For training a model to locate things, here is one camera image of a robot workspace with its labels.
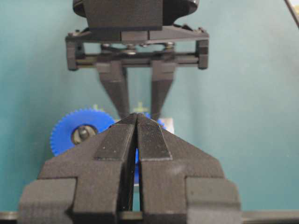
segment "plastic part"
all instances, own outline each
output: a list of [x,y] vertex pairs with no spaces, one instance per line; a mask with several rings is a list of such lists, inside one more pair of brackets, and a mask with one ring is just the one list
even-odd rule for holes
[[105,131],[112,124],[113,118],[105,112],[94,109],[80,109],[63,117],[53,128],[50,145],[55,156],[64,153],[75,146],[71,135],[81,125],[89,125],[97,129],[98,133]]

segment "teal background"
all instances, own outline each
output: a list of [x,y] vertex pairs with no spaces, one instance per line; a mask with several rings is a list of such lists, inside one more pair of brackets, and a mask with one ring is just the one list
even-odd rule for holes
[[[177,70],[163,117],[221,161],[244,210],[299,209],[299,32],[284,1],[202,0],[184,22],[209,32],[209,69]],[[2,0],[0,24],[0,210],[17,210],[59,119],[93,104],[117,115],[95,70],[67,70],[64,37],[86,26],[71,0]],[[149,107],[150,69],[129,73],[131,107]]]

